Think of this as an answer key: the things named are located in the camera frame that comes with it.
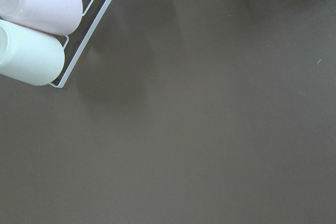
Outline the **mint green plastic cup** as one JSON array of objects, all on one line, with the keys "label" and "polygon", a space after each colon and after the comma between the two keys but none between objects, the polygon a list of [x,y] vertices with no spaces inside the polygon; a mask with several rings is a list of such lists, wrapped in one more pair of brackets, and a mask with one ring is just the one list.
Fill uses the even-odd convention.
[{"label": "mint green plastic cup", "polygon": [[1,20],[1,74],[34,86],[54,81],[65,63],[55,37]]}]

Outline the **pink plastic cup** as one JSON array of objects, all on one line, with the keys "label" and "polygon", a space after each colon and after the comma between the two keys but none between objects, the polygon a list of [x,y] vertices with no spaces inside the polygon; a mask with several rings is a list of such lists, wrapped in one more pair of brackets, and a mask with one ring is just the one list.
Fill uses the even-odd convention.
[{"label": "pink plastic cup", "polygon": [[82,15],[82,0],[1,0],[2,19],[55,35],[73,33]]}]

